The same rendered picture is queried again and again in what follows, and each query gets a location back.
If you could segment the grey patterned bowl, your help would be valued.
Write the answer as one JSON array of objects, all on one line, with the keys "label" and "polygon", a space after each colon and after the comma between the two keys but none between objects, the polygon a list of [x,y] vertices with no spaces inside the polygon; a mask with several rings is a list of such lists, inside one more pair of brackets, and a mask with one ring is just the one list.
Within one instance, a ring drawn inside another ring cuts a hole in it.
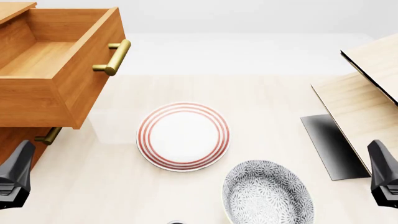
[{"label": "grey patterned bowl", "polygon": [[221,195],[231,224],[315,224],[306,186],[275,162],[249,160],[234,166]]}]

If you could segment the white plate with red rings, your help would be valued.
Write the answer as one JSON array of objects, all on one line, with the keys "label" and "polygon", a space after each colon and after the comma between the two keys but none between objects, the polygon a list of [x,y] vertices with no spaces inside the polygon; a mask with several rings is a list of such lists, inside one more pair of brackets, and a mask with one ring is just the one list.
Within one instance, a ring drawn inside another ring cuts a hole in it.
[{"label": "white plate with red rings", "polygon": [[136,145],[152,165],[191,172],[218,162],[228,151],[231,130],[223,115],[196,102],[176,102],[147,115],[136,132]]}]

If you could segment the wooden drawer with open box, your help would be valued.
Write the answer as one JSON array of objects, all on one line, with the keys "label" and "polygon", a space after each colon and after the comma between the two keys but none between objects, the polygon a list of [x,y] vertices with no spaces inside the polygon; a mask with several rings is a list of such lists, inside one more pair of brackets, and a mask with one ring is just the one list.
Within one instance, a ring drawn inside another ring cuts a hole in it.
[{"label": "wooden drawer with open box", "polygon": [[126,39],[117,7],[110,9],[29,9],[22,14],[34,44],[0,69],[5,126],[82,126],[105,86],[106,65]]}]

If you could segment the pale wooden rack black panel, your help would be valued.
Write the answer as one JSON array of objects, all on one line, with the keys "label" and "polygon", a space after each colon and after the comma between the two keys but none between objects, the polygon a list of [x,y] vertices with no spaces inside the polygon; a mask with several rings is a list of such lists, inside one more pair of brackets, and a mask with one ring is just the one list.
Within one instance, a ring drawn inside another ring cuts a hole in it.
[{"label": "pale wooden rack black panel", "polygon": [[312,83],[311,88],[371,172],[367,146],[375,139],[398,160],[398,33],[340,54],[355,72]]}]

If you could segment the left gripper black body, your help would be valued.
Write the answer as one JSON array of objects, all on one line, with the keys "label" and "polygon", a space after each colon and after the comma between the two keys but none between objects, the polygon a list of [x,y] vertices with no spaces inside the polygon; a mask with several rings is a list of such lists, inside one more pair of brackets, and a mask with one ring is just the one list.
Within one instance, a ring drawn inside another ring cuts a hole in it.
[{"label": "left gripper black body", "polygon": [[11,180],[0,177],[0,210],[22,208],[30,195],[30,174],[23,174],[20,179]]}]

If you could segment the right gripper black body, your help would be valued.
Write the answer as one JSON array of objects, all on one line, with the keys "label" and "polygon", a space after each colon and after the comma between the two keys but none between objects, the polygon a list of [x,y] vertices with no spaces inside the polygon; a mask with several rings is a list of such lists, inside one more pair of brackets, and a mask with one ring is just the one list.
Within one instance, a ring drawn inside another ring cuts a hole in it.
[{"label": "right gripper black body", "polygon": [[398,180],[388,184],[376,184],[372,180],[371,193],[379,207],[398,208]]}]

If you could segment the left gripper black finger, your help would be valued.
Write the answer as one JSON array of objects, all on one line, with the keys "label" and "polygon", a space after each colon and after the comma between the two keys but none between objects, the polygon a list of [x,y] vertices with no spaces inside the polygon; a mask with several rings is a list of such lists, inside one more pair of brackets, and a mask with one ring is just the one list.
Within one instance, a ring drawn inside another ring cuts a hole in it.
[{"label": "left gripper black finger", "polygon": [[0,165],[0,184],[30,185],[30,168],[35,146],[29,140],[23,140]]}]

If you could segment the wooden drawer front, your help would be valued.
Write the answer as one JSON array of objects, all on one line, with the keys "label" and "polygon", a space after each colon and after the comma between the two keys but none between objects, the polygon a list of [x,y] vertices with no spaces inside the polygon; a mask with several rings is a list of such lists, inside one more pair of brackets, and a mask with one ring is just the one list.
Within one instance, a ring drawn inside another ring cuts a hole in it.
[{"label": "wooden drawer front", "polygon": [[47,145],[43,142],[34,141],[35,137],[45,137],[51,130],[51,127],[39,128],[5,128],[0,127],[0,165],[9,158],[16,147],[23,141],[29,140],[35,146],[34,156],[32,158],[33,169],[42,154],[45,152]]}]

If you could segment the wooden cabinet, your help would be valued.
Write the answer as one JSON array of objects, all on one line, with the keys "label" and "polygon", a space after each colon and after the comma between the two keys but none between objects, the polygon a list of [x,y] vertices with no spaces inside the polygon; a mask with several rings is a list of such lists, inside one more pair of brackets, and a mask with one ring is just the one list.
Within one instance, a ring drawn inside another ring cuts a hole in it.
[{"label": "wooden cabinet", "polygon": [[[35,2],[0,2],[0,69],[34,44],[33,35],[27,30],[22,14],[36,5]],[[3,103],[7,102],[6,97],[10,94],[3,90],[1,80],[0,76],[0,127],[23,128],[4,125],[7,121],[4,114],[9,109]]]}]

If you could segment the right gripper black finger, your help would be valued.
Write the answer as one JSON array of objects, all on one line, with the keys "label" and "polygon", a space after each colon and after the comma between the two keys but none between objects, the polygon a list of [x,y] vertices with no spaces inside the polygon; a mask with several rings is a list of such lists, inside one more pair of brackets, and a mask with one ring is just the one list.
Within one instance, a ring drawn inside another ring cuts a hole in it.
[{"label": "right gripper black finger", "polygon": [[398,185],[398,161],[382,141],[375,139],[368,145],[371,160],[372,186]]}]

